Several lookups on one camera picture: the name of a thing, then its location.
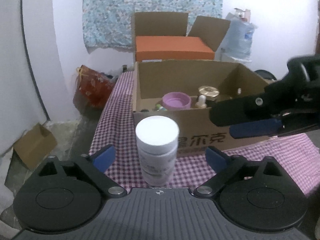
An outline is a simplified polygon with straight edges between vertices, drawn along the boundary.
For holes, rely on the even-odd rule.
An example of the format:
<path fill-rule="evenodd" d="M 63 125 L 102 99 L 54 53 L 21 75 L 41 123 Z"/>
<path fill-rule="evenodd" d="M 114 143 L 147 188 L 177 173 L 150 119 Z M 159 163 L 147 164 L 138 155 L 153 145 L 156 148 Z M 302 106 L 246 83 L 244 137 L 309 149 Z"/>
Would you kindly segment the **blue water jug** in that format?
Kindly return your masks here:
<path fill-rule="evenodd" d="M 225 19 L 230 25 L 215 59 L 222 62 L 251 63 L 253 34 L 257 29 L 257 26 L 250 22 L 251 11 L 235 8 Z"/>

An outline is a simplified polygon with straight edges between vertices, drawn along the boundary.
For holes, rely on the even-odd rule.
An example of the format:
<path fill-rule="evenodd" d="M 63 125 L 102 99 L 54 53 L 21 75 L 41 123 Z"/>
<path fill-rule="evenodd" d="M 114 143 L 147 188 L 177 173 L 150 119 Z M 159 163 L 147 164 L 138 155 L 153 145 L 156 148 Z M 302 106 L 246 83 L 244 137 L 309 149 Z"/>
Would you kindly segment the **black round floor object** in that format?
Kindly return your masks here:
<path fill-rule="evenodd" d="M 277 81 L 277 78 L 267 70 L 259 69 L 259 70 L 256 70 L 255 73 L 265 80 Z"/>

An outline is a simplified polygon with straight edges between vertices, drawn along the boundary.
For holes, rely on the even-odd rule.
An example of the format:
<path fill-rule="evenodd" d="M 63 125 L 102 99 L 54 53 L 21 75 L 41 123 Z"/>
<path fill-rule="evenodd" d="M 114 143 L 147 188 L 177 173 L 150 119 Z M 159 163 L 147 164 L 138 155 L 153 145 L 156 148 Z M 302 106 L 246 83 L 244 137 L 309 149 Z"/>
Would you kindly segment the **open brown cardboard box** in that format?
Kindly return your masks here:
<path fill-rule="evenodd" d="M 163 115 L 180 129 L 178 157 L 202 154 L 206 147 L 229 150 L 268 140 L 268 137 L 234 139 L 228 127 L 209 119 L 209 105 L 197 107 L 201 87 L 217 90 L 216 101 L 259 94 L 267 82 L 243 64 L 208 60 L 141 62 L 133 72 L 132 110 L 135 123 Z"/>

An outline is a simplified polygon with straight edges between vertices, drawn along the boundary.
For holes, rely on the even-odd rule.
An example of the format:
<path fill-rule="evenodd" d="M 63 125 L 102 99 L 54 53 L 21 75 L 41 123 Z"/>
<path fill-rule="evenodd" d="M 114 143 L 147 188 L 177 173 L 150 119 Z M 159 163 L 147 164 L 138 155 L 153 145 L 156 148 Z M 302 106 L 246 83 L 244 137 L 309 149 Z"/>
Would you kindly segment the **purple checkered tablecloth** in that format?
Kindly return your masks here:
<path fill-rule="evenodd" d="M 116 83 L 105 105 L 89 150 L 93 154 L 111 144 L 116 148 L 116 160 L 106 175 L 125 189 L 148 187 L 142 177 L 136 146 L 132 106 L 133 74 L 124 73 Z M 273 137 L 240 148 L 227 150 L 248 160 L 273 156 L 287 171 L 304 194 L 319 188 L 319 149 L 306 134 Z M 178 158 L 175 172 L 167 187 L 194 189 L 215 175 L 204 155 Z"/>

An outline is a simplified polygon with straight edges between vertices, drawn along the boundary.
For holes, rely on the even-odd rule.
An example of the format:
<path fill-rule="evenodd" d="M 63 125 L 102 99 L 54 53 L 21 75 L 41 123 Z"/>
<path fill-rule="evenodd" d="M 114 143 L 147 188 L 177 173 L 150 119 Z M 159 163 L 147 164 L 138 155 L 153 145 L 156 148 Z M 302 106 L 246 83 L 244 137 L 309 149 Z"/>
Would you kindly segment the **floral blue cloth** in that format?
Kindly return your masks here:
<path fill-rule="evenodd" d="M 197 16 L 221 18 L 223 0 L 82 0 L 86 48 L 131 49 L 135 12 L 188 13 L 190 30 Z"/>

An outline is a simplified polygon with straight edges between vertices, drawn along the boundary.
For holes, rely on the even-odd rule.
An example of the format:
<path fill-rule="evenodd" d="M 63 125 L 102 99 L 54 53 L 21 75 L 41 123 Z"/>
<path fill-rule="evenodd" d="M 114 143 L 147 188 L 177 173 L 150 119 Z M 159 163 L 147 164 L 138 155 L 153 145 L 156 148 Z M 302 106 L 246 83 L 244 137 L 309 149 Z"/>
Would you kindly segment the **gold lid dark jar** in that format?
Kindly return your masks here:
<path fill-rule="evenodd" d="M 201 86 L 198 91 L 199 95 L 204 95 L 208 101 L 215 101 L 220 95 L 220 91 L 212 86 Z"/>

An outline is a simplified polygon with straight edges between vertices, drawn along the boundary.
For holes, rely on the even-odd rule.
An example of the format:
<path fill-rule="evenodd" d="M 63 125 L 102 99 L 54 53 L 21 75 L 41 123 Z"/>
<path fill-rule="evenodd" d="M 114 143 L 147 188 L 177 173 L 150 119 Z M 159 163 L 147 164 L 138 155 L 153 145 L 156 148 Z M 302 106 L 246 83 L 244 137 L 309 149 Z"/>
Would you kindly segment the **white cylindrical jar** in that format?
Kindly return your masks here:
<path fill-rule="evenodd" d="M 169 117 L 154 115 L 141 120 L 135 129 L 142 176 L 151 186 L 164 186 L 175 170 L 178 124 Z"/>

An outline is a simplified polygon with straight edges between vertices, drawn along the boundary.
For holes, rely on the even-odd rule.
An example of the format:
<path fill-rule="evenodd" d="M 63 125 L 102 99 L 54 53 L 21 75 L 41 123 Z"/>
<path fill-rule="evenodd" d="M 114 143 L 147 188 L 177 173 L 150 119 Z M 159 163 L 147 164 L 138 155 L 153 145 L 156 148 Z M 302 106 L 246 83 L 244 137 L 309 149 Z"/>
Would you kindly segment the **red gift bag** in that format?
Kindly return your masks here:
<path fill-rule="evenodd" d="M 77 78 L 73 102 L 103 109 L 116 84 L 116 78 L 82 65 L 76 68 Z"/>

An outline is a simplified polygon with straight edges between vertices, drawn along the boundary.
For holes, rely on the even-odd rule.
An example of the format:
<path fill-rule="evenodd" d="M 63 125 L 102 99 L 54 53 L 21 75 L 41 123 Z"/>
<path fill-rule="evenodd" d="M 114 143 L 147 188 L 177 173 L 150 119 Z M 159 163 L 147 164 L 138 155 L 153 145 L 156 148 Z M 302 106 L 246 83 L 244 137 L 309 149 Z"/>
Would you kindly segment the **small cardboard box on floor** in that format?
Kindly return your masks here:
<path fill-rule="evenodd" d="M 13 144 L 13 148 L 24 165 L 33 170 L 56 145 L 53 133 L 41 124 L 36 124 Z"/>

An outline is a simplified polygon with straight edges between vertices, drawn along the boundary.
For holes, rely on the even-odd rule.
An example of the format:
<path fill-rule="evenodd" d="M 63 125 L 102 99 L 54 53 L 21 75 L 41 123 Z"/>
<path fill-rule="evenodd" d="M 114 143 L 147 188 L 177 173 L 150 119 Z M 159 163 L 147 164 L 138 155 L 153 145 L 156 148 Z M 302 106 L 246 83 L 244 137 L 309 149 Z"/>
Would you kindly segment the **green glass dropper bottle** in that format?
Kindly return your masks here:
<path fill-rule="evenodd" d="M 199 109 L 207 108 L 206 104 L 206 96 L 205 95 L 199 95 L 197 98 L 197 101 L 195 103 L 195 107 Z"/>

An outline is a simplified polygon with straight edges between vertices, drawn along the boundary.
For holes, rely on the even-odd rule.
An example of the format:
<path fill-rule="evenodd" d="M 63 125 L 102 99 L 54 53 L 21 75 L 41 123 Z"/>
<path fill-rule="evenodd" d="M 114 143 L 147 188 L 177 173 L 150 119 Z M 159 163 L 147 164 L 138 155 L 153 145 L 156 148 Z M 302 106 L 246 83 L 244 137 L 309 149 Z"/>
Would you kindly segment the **orange Philips box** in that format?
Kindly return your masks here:
<path fill-rule="evenodd" d="M 146 60 L 213 60 L 215 51 L 199 37 L 137 36 L 136 61 Z"/>

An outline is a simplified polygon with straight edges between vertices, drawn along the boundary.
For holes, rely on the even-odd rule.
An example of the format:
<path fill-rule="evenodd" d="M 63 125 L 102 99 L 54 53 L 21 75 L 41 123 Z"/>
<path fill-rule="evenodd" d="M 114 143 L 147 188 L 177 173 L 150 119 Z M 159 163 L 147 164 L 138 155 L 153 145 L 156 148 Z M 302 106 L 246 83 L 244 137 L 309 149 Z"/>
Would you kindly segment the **green tube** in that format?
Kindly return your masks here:
<path fill-rule="evenodd" d="M 157 104 L 154 108 L 155 111 L 166 111 L 167 109 L 163 107 L 161 104 Z"/>

